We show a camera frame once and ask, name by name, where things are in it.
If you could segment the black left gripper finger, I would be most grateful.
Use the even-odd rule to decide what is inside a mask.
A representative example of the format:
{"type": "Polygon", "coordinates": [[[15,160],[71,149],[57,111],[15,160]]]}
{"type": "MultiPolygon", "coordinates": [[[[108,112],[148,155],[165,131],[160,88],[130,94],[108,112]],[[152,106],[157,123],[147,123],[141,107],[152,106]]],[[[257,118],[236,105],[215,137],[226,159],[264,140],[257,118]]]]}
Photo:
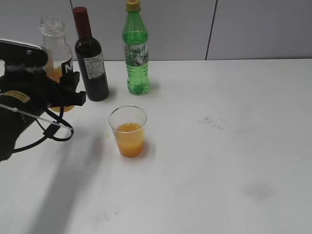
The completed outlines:
{"type": "Polygon", "coordinates": [[[80,91],[79,93],[60,90],[54,91],[48,98],[50,107],[61,106],[83,106],[86,102],[86,92],[80,91]]]}
{"type": "Polygon", "coordinates": [[[79,72],[67,73],[60,77],[60,86],[75,91],[79,83],[79,72]]]}

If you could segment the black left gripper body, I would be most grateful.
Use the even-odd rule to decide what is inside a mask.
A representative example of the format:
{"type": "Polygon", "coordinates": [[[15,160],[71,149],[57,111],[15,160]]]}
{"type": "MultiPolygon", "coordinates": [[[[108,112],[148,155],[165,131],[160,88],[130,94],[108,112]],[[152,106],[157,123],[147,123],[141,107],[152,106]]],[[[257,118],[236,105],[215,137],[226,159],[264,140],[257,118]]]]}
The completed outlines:
{"type": "Polygon", "coordinates": [[[15,148],[20,135],[48,108],[49,89],[54,85],[43,67],[48,61],[46,49],[31,49],[0,43],[4,75],[0,78],[0,159],[28,150],[51,137],[47,130],[36,142],[15,148]]]}

